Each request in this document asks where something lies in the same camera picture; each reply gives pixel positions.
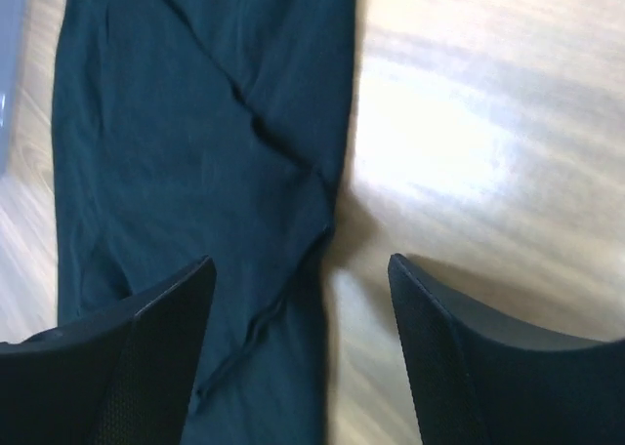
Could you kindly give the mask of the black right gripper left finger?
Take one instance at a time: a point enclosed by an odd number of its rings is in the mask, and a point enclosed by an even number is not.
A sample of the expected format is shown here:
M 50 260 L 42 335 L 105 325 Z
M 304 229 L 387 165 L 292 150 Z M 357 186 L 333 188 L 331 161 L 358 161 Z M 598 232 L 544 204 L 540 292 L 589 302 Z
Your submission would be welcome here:
M 2 343 L 2 443 L 180 443 L 215 280 L 204 258 L 72 323 Z

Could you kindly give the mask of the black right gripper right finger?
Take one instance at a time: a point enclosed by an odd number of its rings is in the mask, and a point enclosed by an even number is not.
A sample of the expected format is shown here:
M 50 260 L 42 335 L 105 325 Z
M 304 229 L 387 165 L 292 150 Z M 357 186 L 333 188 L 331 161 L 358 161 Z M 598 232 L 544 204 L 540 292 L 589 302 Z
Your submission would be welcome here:
M 623 442 L 622 341 L 521 321 L 400 254 L 388 278 L 424 443 Z

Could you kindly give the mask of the black t-shirt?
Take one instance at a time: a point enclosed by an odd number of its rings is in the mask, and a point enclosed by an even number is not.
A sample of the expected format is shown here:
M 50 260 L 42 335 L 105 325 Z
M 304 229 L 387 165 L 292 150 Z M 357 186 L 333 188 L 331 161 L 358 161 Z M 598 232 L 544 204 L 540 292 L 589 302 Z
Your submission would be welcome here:
M 52 104 L 58 320 L 209 257 L 186 444 L 322 444 L 320 264 L 355 0 L 66 0 Z

